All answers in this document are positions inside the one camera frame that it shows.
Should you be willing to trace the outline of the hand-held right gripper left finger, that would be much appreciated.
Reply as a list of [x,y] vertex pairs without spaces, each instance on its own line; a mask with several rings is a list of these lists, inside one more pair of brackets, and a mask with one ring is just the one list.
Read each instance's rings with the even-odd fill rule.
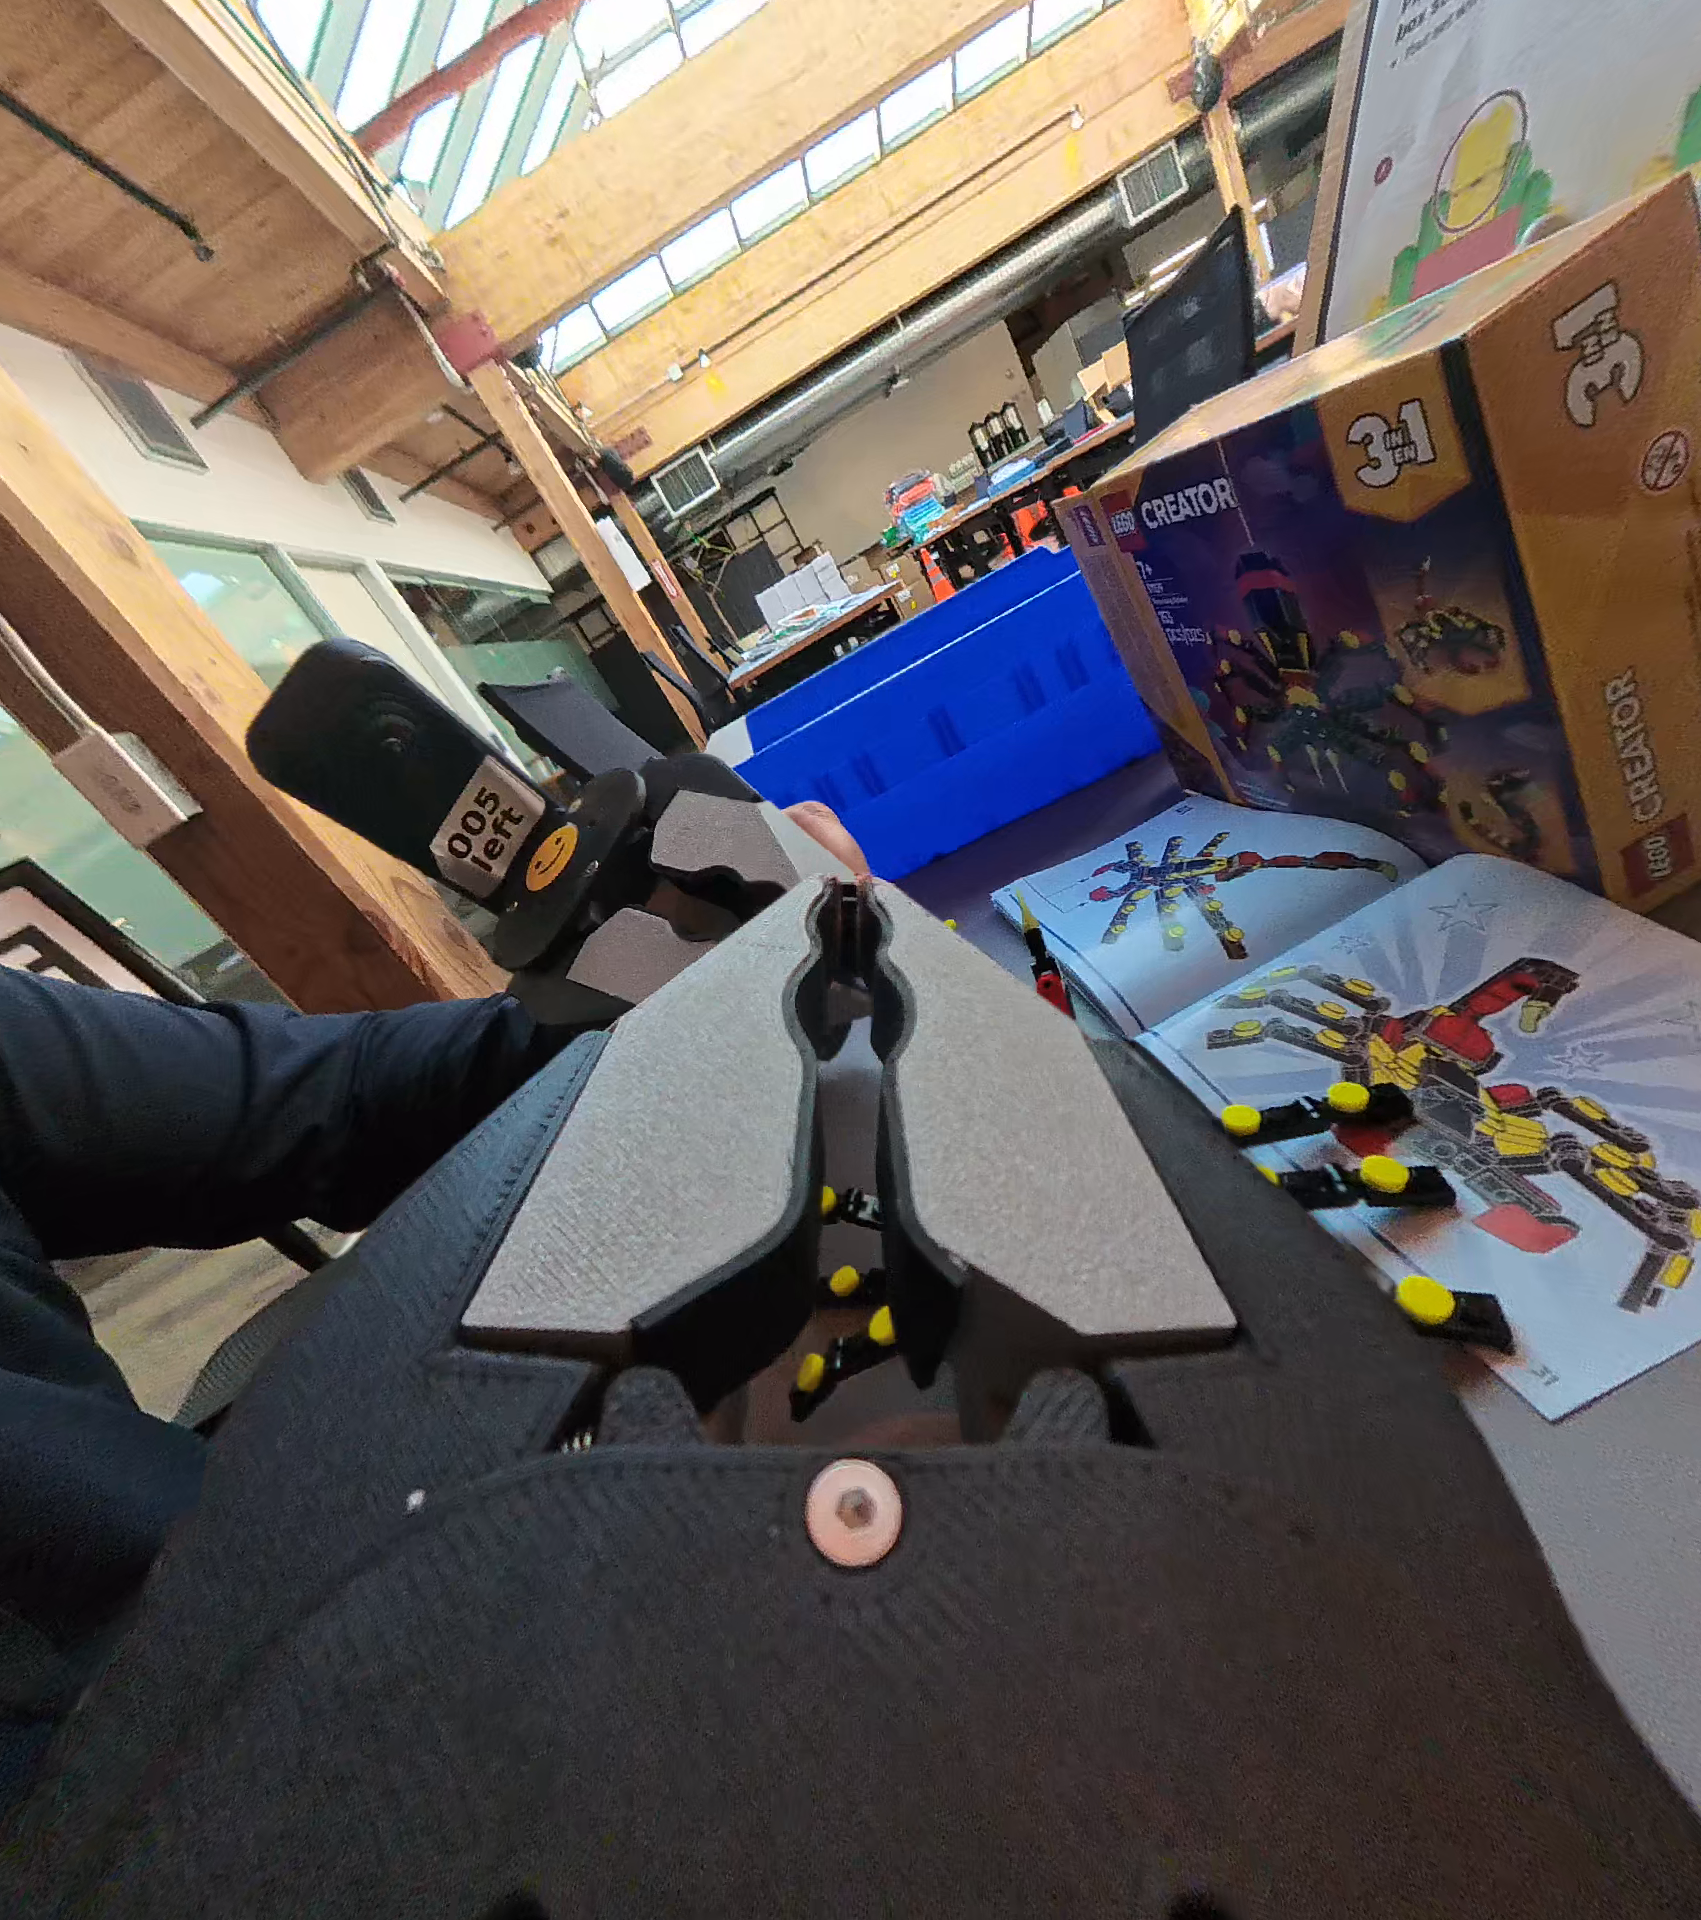
[[467,1310],[465,1341],[671,1371],[721,1405],[811,1316],[823,879],[608,1032]]

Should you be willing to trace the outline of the black framed marker sign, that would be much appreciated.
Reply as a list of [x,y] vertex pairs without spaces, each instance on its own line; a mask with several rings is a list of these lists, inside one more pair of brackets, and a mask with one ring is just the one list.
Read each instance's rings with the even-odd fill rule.
[[203,1007],[196,988],[32,860],[0,868],[0,965]]

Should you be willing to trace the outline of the person's left hand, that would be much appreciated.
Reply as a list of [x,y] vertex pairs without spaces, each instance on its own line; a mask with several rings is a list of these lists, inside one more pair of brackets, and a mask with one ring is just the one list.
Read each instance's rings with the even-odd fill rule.
[[831,851],[847,874],[869,879],[874,874],[869,853],[857,837],[840,824],[831,806],[804,800],[785,809],[793,828],[804,829],[816,847]]

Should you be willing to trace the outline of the black mesh office chair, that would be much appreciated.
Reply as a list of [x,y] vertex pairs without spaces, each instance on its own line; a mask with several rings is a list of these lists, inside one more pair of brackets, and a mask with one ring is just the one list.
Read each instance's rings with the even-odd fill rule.
[[1232,205],[1171,282],[1125,320],[1132,436],[1143,448],[1257,362],[1253,261]]

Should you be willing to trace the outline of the stack of white boxes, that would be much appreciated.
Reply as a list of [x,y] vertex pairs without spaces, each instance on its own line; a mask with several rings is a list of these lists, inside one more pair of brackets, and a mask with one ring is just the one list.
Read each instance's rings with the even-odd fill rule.
[[767,628],[779,628],[813,611],[836,607],[851,597],[831,551],[820,551],[811,560],[779,574],[758,593],[758,611]]

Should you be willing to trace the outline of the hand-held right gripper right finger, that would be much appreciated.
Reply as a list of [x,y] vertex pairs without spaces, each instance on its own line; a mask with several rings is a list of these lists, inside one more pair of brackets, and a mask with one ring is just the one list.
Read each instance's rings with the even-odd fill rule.
[[1239,1324],[1076,1020],[866,880],[882,1264],[901,1358],[996,1436],[1041,1371],[1212,1352]]

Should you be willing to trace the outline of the spider cover instruction booklet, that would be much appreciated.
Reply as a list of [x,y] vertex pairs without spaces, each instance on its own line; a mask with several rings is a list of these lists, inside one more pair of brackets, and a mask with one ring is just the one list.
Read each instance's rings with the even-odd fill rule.
[[1075,1001],[1136,1035],[1424,871],[1372,828],[1189,795],[994,905],[1036,924]]

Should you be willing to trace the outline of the person's left forearm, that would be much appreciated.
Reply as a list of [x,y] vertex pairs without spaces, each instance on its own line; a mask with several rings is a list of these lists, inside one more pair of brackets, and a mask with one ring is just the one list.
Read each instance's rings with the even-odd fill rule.
[[310,1017],[0,967],[0,1251],[367,1228],[579,1035],[505,996]]

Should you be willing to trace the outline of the open lego instruction booklet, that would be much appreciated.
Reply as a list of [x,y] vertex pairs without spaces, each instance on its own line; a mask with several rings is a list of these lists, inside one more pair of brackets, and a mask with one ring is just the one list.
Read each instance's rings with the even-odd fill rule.
[[1242,1146],[1437,1167],[1454,1211],[1317,1221],[1388,1289],[1491,1293],[1486,1365],[1559,1421],[1701,1344],[1701,944],[1554,875],[1458,856],[1194,1001],[1140,1047],[1222,1115],[1394,1084],[1407,1129]]

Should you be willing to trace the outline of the grey electrical junction box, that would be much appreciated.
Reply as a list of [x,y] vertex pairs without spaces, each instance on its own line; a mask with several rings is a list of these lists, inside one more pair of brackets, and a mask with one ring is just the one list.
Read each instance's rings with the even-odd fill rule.
[[88,727],[48,753],[52,768],[116,834],[149,851],[203,809],[183,781],[130,731]]

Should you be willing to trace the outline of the purple yellow lego box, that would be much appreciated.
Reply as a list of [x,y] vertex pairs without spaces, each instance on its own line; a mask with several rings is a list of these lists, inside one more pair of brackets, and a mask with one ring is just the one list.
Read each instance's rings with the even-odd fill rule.
[[1192,407],[1059,512],[1185,787],[1701,885],[1701,205],[1680,175]]

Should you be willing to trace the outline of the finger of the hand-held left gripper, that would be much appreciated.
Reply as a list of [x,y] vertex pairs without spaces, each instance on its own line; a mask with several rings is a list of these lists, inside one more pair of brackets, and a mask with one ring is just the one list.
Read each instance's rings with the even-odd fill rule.
[[717,939],[688,939],[657,913],[622,908],[581,940],[566,965],[566,985],[630,1008],[667,988],[717,944]]
[[804,875],[789,818],[766,800],[680,788],[650,829],[650,864],[683,880],[717,875],[744,889],[786,891]]

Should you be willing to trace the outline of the wooden clipboard instruction sheet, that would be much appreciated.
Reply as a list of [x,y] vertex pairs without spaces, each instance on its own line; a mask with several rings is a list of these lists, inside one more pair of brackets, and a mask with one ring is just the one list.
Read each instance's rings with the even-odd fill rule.
[[1701,202],[1701,2],[1354,2],[1299,339],[1669,179]]

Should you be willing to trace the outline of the black red lego tail spike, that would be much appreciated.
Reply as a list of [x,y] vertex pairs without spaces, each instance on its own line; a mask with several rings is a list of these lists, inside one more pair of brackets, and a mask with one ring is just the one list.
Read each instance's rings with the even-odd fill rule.
[[1047,947],[1047,936],[1041,929],[1040,917],[1033,913],[1024,889],[1013,889],[1013,899],[1018,905],[1019,933],[1024,933],[1024,940],[1028,948],[1032,978],[1033,978],[1040,997],[1047,1007],[1053,1007],[1059,1015],[1075,1020],[1075,997],[1070,993],[1067,974]]

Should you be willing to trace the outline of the blue plastic bin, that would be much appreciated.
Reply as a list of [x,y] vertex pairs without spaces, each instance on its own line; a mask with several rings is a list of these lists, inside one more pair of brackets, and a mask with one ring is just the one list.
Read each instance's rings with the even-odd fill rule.
[[820,668],[741,729],[741,776],[773,803],[832,809],[888,879],[1143,768],[1162,800],[1184,795],[1087,581],[1047,547]]

